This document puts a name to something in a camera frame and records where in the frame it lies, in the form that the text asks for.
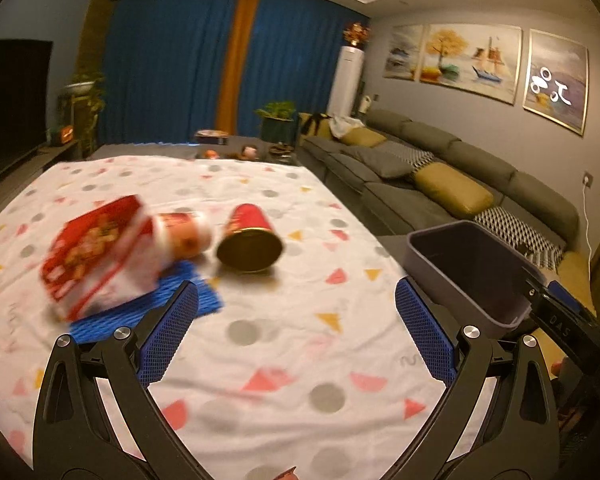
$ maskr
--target framed picture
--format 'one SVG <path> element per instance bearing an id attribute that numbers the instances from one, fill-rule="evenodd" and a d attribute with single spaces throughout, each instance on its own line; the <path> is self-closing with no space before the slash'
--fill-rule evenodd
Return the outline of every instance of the framed picture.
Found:
<path id="1" fill-rule="evenodd" d="M 415 79 L 424 25 L 399 25 L 394 27 L 389 43 L 389 54 L 384 64 L 384 77 Z"/>
<path id="2" fill-rule="evenodd" d="M 584 135 L 589 96 L 589 51 L 575 41 L 531 30 L 525 110 Z"/>
<path id="3" fill-rule="evenodd" d="M 429 25 L 420 80 L 512 105 L 520 75 L 522 29 L 508 25 Z"/>

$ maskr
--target blue curtain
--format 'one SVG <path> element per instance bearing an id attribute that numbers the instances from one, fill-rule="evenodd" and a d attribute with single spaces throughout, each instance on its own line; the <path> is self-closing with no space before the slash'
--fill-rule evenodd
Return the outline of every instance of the blue curtain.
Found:
<path id="1" fill-rule="evenodd" d="M 301 112 L 327 108 L 342 31 L 368 17 L 327 0 L 260 0 L 242 75 L 238 134 L 257 137 L 253 113 L 270 101 L 294 101 Z"/>
<path id="2" fill-rule="evenodd" d="M 213 128 L 236 0 L 120 0 L 103 61 L 101 144 Z"/>

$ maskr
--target metal bolt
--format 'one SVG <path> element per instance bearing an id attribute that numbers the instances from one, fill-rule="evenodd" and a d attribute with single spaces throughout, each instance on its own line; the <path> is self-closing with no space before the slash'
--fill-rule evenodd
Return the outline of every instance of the metal bolt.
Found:
<path id="1" fill-rule="evenodd" d="M 530 335 L 525 335 L 522 338 L 522 342 L 527 345 L 529 348 L 533 348 L 534 346 L 536 346 L 536 344 L 538 344 L 538 342 L 536 341 L 536 338 Z"/>
<path id="2" fill-rule="evenodd" d="M 71 342 L 71 336 L 68 334 L 61 335 L 58 339 L 56 339 L 56 344 L 59 347 L 67 346 Z"/>
<path id="3" fill-rule="evenodd" d="M 113 333 L 116 339 L 126 339 L 131 334 L 131 329 L 128 326 L 121 326 Z"/>
<path id="4" fill-rule="evenodd" d="M 477 327 L 472 326 L 472 325 L 467 325 L 462 329 L 462 332 L 464 333 L 465 336 L 467 336 L 469 339 L 475 339 L 480 335 L 480 331 L 478 330 Z"/>

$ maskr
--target blue towel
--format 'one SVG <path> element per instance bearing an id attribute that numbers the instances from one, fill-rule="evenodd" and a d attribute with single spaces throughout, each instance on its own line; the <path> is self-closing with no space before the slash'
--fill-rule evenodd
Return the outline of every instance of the blue towel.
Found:
<path id="1" fill-rule="evenodd" d="M 152 308 L 163 306 L 183 280 L 198 288 L 198 316 L 215 312 L 222 303 L 218 295 L 200 278 L 195 266 L 187 261 L 176 262 L 158 282 L 158 288 L 110 310 L 71 323 L 70 334 L 78 344 L 96 342 L 109 337 L 120 326 L 135 327 Z"/>

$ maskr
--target tv screen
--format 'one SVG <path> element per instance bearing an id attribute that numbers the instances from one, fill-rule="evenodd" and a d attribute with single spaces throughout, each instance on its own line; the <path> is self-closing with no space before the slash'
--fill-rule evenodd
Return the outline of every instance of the tv screen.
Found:
<path id="1" fill-rule="evenodd" d="M 0 40 L 0 174 L 46 141 L 52 43 Z"/>

